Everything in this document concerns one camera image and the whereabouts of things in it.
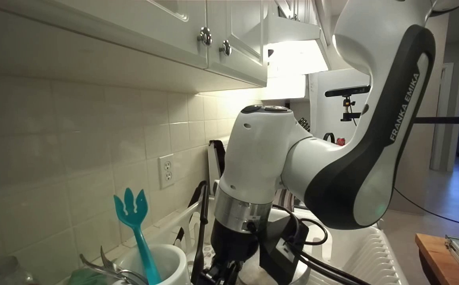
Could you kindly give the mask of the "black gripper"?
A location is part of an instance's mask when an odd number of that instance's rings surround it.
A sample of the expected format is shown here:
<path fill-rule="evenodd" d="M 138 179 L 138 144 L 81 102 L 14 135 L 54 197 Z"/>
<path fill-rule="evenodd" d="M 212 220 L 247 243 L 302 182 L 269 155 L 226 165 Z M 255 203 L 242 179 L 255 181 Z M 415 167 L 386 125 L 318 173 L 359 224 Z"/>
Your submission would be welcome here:
<path fill-rule="evenodd" d="M 236 285 L 242 265 L 258 250 L 258 238 L 214 224 L 210 246 L 215 252 L 210 268 L 202 271 L 206 285 Z"/>

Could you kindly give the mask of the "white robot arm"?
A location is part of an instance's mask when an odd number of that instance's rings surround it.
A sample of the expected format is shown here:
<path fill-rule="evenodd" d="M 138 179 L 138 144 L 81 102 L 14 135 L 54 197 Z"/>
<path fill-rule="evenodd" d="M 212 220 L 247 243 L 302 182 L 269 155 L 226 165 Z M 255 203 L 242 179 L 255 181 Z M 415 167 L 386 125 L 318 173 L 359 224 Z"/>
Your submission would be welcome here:
<path fill-rule="evenodd" d="M 234 285 L 252 255 L 278 285 L 291 282 L 307 227 L 269 219 L 280 189 L 329 228 L 359 230 L 384 216 L 432 75 L 435 40 L 426 22 L 438 2 L 347 2 L 332 43 L 348 68 L 334 78 L 337 89 L 365 95 L 361 111 L 324 102 L 310 111 L 310 130 L 283 106 L 237 114 L 218 179 L 214 282 Z"/>

